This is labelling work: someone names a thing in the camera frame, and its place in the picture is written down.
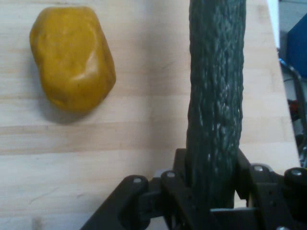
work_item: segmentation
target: yellow stone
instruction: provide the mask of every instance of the yellow stone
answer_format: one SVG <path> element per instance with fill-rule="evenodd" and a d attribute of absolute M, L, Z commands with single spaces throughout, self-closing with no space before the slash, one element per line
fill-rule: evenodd
<path fill-rule="evenodd" d="M 64 110 L 92 110 L 115 84 L 111 52 L 88 7 L 44 9 L 30 32 L 30 45 L 47 98 Z"/>

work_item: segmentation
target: black plastic part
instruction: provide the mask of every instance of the black plastic part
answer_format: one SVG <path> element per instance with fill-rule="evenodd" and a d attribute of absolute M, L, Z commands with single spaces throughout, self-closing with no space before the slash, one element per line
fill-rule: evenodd
<path fill-rule="evenodd" d="M 186 183 L 186 166 L 185 166 L 185 157 L 187 150 L 186 149 L 176 149 L 175 160 L 173 165 L 173 170 L 179 173 L 179 176 Z"/>
<path fill-rule="evenodd" d="M 256 208 L 214 209 L 216 217 L 223 229 L 229 230 L 260 230 L 260 212 Z"/>
<path fill-rule="evenodd" d="M 165 200 L 161 191 L 161 179 L 153 178 L 149 182 L 148 191 L 141 194 L 136 203 L 136 211 L 141 221 L 163 216 Z"/>
<path fill-rule="evenodd" d="M 240 199 L 247 200 L 250 193 L 249 178 L 250 163 L 243 152 L 238 150 L 235 173 L 235 189 Z"/>
<path fill-rule="evenodd" d="M 283 185 L 283 196 L 293 218 L 307 224 L 307 169 L 292 168 L 287 170 L 284 173 L 284 180 L 279 184 Z"/>
<path fill-rule="evenodd" d="M 140 222 L 131 207 L 133 200 L 148 188 L 144 176 L 128 176 L 91 216 L 81 230 L 131 230 L 146 229 L 148 223 Z"/>
<path fill-rule="evenodd" d="M 165 221 L 169 229 L 221 230 L 209 207 L 203 207 L 195 199 L 191 189 L 187 188 L 175 171 L 168 171 L 161 175 L 162 185 L 168 194 L 169 209 Z"/>
<path fill-rule="evenodd" d="M 268 168 L 253 165 L 249 169 L 252 182 L 253 205 L 260 210 L 264 230 L 280 226 L 294 230 L 295 225 L 280 186 Z"/>

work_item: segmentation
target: wire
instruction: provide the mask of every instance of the wire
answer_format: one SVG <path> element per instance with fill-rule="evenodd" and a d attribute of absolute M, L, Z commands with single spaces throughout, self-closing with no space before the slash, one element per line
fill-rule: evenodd
<path fill-rule="evenodd" d="M 284 82 L 287 82 L 287 81 L 295 81 L 295 80 L 296 80 L 296 79 L 294 79 L 294 78 L 289 78 L 289 79 L 284 80 Z M 301 78 L 301 81 L 307 83 L 307 79 Z"/>

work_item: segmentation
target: metal part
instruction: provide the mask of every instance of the metal part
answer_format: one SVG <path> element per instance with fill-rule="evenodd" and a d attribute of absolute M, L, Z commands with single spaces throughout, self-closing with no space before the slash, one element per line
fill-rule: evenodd
<path fill-rule="evenodd" d="M 175 173 L 172 172 L 172 171 L 166 172 L 166 175 L 167 175 L 167 177 L 170 177 L 170 178 L 175 177 Z"/>
<path fill-rule="evenodd" d="M 142 179 L 139 178 L 139 177 L 136 177 L 136 178 L 134 178 L 133 182 L 134 183 L 140 183 L 140 182 L 142 182 Z"/>
<path fill-rule="evenodd" d="M 288 229 L 287 227 L 280 226 L 276 230 L 290 230 L 290 229 Z"/>
<path fill-rule="evenodd" d="M 291 173 L 294 175 L 294 176 L 301 176 L 302 175 L 302 172 L 297 170 L 297 169 L 293 169 L 291 170 Z"/>
<path fill-rule="evenodd" d="M 258 172 L 262 172 L 263 171 L 263 167 L 260 165 L 256 165 L 254 166 L 254 170 L 258 171 Z"/>

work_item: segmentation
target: wooden table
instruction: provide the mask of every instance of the wooden table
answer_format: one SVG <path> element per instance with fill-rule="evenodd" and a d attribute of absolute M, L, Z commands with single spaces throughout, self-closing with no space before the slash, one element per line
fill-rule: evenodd
<path fill-rule="evenodd" d="M 123 177 L 150 178 L 185 147 L 189 1 L 60 2 L 1 0 L 0 229 L 78 229 Z M 48 103 L 28 38 L 43 8 L 70 4 L 96 11 L 117 72 L 84 117 Z M 240 147 L 283 173 L 298 156 L 266 1 L 248 0 L 247 12 Z"/>

